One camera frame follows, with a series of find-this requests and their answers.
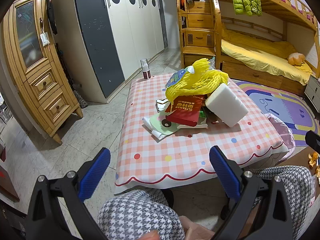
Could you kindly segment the pink trash bag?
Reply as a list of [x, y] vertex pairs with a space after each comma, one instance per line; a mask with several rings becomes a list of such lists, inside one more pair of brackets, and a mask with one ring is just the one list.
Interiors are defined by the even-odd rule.
[[289, 159], [291, 155], [294, 153], [296, 148], [296, 142], [292, 133], [292, 130], [278, 117], [271, 113], [264, 114], [266, 118], [270, 121], [270, 123], [274, 126], [276, 131], [281, 136], [282, 140], [284, 141], [284, 144], [288, 148], [287, 154], [285, 154], [279, 161], [285, 161], [286, 159]]

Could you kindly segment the wooden glass-door cabinet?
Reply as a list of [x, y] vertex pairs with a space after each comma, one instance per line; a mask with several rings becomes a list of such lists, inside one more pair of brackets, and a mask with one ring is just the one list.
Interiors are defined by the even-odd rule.
[[48, 0], [14, 0], [4, 15], [4, 55], [18, 94], [34, 121], [58, 144], [57, 130], [80, 104], [58, 57]]

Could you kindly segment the orange tangerine peel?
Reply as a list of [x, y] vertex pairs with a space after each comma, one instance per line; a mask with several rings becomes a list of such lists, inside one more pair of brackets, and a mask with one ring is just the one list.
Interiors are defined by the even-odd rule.
[[313, 169], [314, 167], [316, 168], [315, 169], [315, 175], [317, 178], [320, 177], [320, 174], [319, 174], [319, 154], [317, 152], [313, 152], [313, 154], [309, 154], [308, 155], [308, 163], [309, 163], [309, 168], [310, 169]]

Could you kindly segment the green medicine box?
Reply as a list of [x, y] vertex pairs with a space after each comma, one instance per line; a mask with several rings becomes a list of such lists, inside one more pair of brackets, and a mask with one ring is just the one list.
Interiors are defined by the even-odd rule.
[[207, 116], [206, 113], [204, 111], [204, 107], [201, 107], [200, 110], [200, 114], [199, 114], [199, 119], [198, 122], [196, 124], [196, 126], [188, 126], [188, 125], [178, 125], [177, 128], [178, 129], [187, 129], [187, 128], [207, 128], [208, 124], [207, 124]]

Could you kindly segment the grey bedside cabinet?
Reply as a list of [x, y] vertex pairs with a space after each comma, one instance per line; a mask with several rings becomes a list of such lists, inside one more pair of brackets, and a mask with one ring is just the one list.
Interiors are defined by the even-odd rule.
[[310, 75], [308, 84], [306, 85], [305, 95], [313, 103], [314, 107], [319, 110], [320, 86], [319, 81], [312, 75]]

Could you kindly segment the white plastic bag brown lines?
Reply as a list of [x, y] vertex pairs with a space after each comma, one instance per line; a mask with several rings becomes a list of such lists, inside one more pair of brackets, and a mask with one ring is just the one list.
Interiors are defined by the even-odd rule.
[[145, 116], [142, 118], [144, 126], [158, 140], [162, 140], [172, 134], [172, 131], [162, 124], [162, 121], [165, 120], [165, 110], [169, 106], [169, 103], [168, 99], [157, 99], [155, 103], [157, 113], [151, 117]]

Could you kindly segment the white and grey wardrobe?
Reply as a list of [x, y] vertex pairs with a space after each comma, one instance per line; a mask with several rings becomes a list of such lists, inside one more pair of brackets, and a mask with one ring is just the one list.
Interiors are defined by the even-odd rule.
[[108, 103], [164, 50], [162, 0], [52, 0], [68, 73], [89, 102]]

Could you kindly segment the white foam block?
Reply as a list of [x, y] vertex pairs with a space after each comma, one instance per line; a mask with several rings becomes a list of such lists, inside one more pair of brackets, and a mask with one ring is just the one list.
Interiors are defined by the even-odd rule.
[[228, 127], [235, 126], [248, 114], [247, 107], [225, 83], [212, 92], [205, 105]]

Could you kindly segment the wooden stair drawers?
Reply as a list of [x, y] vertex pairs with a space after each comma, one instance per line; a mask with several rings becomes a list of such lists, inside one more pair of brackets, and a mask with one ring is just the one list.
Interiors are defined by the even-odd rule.
[[176, 0], [181, 67], [216, 56], [213, 0]]

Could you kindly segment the pink checkered tablecloth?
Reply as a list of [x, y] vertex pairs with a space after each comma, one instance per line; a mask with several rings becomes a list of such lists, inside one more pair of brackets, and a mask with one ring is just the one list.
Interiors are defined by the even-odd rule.
[[131, 82], [121, 131], [115, 193], [135, 186], [167, 189], [198, 183], [216, 176], [209, 150], [219, 146], [224, 155], [245, 167], [271, 155], [288, 152], [285, 142], [259, 107], [233, 81], [230, 89], [248, 108], [234, 127], [222, 123], [205, 129], [184, 129], [157, 140], [143, 125], [156, 114], [156, 100], [165, 97], [169, 74]]

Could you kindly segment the red gift box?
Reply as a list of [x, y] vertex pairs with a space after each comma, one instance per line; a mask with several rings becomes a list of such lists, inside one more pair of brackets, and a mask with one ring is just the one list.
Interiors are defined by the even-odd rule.
[[195, 127], [203, 101], [203, 95], [178, 96], [165, 110], [165, 119], [178, 125]]

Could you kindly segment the white spray bottle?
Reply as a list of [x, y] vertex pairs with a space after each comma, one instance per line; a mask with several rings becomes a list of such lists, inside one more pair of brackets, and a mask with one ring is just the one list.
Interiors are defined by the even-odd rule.
[[151, 78], [151, 73], [150, 73], [150, 67], [148, 64], [148, 59], [141, 59], [140, 61], [141, 67], [142, 67], [142, 73], [144, 79], [150, 79]]

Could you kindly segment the yellow foam net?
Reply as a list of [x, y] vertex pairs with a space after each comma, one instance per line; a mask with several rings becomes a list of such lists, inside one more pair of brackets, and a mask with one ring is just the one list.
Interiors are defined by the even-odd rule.
[[173, 102], [179, 96], [206, 95], [228, 83], [227, 73], [212, 67], [212, 59], [202, 58], [174, 73], [165, 85], [165, 96]]

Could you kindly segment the rainbow purple rug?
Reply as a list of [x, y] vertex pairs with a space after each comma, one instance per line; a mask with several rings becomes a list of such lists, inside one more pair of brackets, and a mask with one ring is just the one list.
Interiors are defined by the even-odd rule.
[[264, 114], [273, 114], [291, 129], [298, 147], [306, 147], [309, 130], [319, 132], [319, 123], [305, 101], [292, 93], [248, 81], [234, 82], [254, 101]]

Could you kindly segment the wooden bunk bed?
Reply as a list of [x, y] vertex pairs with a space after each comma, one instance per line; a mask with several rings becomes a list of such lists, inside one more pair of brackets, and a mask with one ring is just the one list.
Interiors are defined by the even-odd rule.
[[270, 42], [290, 42], [306, 57], [311, 77], [319, 77], [319, 22], [301, 0], [261, 0], [263, 16], [235, 15], [232, 0], [213, 0], [218, 25]]

